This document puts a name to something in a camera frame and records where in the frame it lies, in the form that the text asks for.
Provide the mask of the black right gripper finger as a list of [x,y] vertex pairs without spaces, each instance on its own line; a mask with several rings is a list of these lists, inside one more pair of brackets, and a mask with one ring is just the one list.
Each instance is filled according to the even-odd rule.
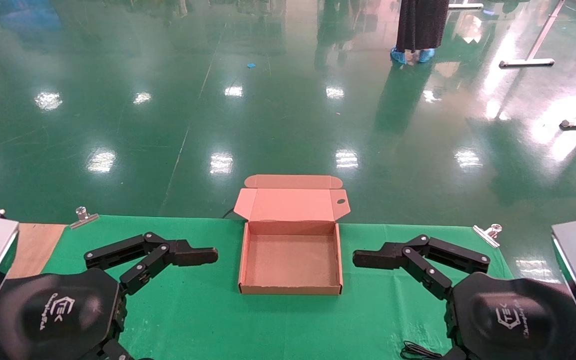
[[379,250],[353,252],[356,267],[403,269],[437,299],[445,300],[452,292],[452,281],[430,264],[431,261],[467,274],[486,273],[490,264],[482,253],[429,235],[418,235],[406,243],[386,242]]

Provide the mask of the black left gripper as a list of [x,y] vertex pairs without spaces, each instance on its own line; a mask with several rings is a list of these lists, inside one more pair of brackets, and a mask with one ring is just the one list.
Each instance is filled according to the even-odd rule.
[[[214,247],[153,232],[84,254],[87,271],[8,281],[0,290],[0,360],[132,360],[119,344],[126,311],[122,297],[136,294],[169,265],[214,264]],[[105,270],[135,261],[119,283]]]

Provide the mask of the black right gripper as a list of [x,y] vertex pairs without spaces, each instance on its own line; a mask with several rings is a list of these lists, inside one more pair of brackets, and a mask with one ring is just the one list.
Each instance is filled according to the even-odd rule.
[[477,272],[455,285],[442,360],[570,360],[576,303],[565,285]]

